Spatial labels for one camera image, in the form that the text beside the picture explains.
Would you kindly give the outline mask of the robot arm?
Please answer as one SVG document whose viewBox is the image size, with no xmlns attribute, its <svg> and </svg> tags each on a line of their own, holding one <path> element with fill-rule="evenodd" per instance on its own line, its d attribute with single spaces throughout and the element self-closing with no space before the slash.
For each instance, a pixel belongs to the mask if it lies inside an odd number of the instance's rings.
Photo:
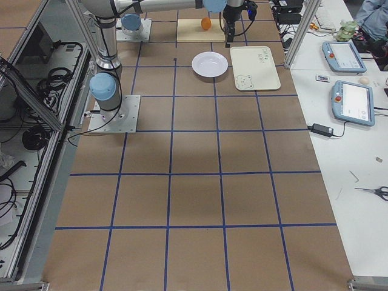
<svg viewBox="0 0 388 291">
<path fill-rule="evenodd" d="M 142 30 L 142 21 L 140 15 L 130 13 L 121 18 L 122 31 L 127 34 L 139 33 Z"/>
<path fill-rule="evenodd" d="M 225 35 L 225 47 L 229 48 L 234 38 L 235 22 L 240 19 L 242 11 L 247 11 L 251 21 L 255 20 L 257 5 L 252 1 L 83 1 L 85 8 L 92 13 L 97 29 L 98 57 L 96 62 L 103 72 L 121 71 L 118 58 L 116 23 L 130 31 L 137 31 L 141 26 L 140 14 L 164 12 L 189 8 L 206 9 L 209 13 L 219 13 L 219 19 L 225 24 L 221 30 Z"/>
</svg>

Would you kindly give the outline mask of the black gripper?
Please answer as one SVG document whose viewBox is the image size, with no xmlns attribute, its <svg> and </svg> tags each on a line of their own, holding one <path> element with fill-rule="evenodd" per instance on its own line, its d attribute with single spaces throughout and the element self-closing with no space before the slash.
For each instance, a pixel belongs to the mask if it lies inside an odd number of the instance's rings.
<svg viewBox="0 0 388 291">
<path fill-rule="evenodd" d="M 226 36 L 225 48 L 230 48 L 235 37 L 235 22 L 241 17 L 244 0 L 227 0 L 222 16 L 225 20 L 224 32 Z"/>
</svg>

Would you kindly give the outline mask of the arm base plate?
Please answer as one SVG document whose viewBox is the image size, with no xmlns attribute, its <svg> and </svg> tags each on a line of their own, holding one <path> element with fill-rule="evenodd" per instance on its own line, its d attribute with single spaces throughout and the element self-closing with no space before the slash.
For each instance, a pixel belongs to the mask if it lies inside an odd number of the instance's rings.
<svg viewBox="0 0 388 291">
<path fill-rule="evenodd" d="M 118 19 L 116 23 L 117 42 L 149 42 L 152 20 L 150 18 L 141 19 L 139 30 L 127 30 Z"/>
<path fill-rule="evenodd" d="M 106 112 L 95 101 L 93 109 L 98 112 L 91 114 L 88 131 L 91 134 L 135 133 L 140 103 L 140 95 L 124 95 L 118 110 Z"/>
</svg>

